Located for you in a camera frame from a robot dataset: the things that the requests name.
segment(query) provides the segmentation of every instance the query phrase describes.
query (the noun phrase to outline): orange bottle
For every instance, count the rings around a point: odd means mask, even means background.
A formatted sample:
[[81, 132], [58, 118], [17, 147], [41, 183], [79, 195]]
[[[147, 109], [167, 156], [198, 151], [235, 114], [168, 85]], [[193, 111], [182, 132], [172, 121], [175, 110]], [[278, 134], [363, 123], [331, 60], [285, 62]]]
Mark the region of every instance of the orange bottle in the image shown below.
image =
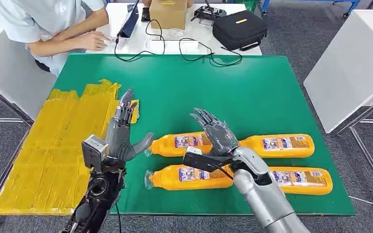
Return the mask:
[[[239, 142], [253, 149], [262, 158], [306, 158], [314, 153], [314, 142], [307, 134], [254, 135]], [[145, 151], [147, 156], [182, 157], [188, 146], [208, 154], [212, 144], [205, 132], [168, 134], [152, 142]]]
[[[229, 166], [223, 169], [233, 176]], [[284, 193], [325, 195], [332, 190], [332, 180], [328, 171], [310, 167], [270, 167], [274, 178]], [[147, 189], [161, 187], [166, 190], [190, 190], [228, 188], [233, 180], [222, 171], [202, 171], [185, 165], [170, 165], [166, 168], [145, 173]]]

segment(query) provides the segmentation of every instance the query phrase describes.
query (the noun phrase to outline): gray carpet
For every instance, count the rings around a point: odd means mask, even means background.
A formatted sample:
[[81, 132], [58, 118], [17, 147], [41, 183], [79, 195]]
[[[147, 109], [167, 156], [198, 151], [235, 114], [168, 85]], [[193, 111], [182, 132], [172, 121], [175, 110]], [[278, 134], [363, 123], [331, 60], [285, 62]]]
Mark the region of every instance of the gray carpet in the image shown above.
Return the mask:
[[[359, 7], [363, 9], [367, 4], [368, 1], [363, 0]], [[302, 87], [303, 80], [342, 26], [342, 13], [348, 7], [348, 3], [272, 1], [264, 16], [269, 30], [268, 37], [262, 41], [263, 53], [287, 56]], [[24, 130], [22, 124], [0, 125], [0, 164], [8, 159]], [[373, 124], [360, 124], [357, 131], [373, 154]], [[352, 134], [346, 131], [336, 136], [322, 131], [322, 135], [347, 192], [373, 201], [373, 172]], [[312, 232], [373, 233], [373, 206], [352, 202], [357, 216], [302, 217], [302, 221]], [[62, 216], [7, 216], [0, 233], [54, 233], [66, 220], [67, 217]], [[122, 216], [121, 220], [126, 233], [261, 232], [252, 217]], [[110, 216], [102, 232], [116, 233], [118, 229], [118, 217]]]

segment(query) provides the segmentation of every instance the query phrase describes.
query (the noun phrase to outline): white shirt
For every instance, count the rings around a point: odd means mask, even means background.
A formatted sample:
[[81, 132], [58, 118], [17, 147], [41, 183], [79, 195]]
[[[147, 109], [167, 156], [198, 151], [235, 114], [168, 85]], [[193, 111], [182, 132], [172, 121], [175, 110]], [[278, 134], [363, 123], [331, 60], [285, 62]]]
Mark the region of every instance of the white shirt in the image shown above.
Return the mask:
[[[102, 0], [83, 0], [92, 11], [104, 7]], [[23, 43], [49, 40], [85, 19], [81, 0], [0, 0], [0, 17], [8, 38]], [[68, 53], [34, 56], [55, 75], [62, 70]]]

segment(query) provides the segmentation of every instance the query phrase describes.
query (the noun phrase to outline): person's hand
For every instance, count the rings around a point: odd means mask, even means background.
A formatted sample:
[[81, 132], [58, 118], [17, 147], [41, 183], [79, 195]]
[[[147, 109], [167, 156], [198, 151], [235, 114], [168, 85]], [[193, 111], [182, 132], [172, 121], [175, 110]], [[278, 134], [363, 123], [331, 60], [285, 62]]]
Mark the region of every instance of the person's hand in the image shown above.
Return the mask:
[[78, 49], [101, 51], [105, 47], [105, 41], [110, 41], [101, 32], [92, 31], [73, 38]]

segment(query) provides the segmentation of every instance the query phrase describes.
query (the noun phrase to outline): black bag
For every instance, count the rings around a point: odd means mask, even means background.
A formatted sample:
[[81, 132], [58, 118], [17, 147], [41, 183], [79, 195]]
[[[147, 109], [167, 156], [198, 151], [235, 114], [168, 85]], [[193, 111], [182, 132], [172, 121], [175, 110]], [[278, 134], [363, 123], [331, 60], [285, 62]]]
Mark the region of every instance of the black bag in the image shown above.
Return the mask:
[[267, 24], [252, 12], [241, 11], [217, 18], [212, 34], [226, 49], [246, 51], [259, 46], [267, 35]]

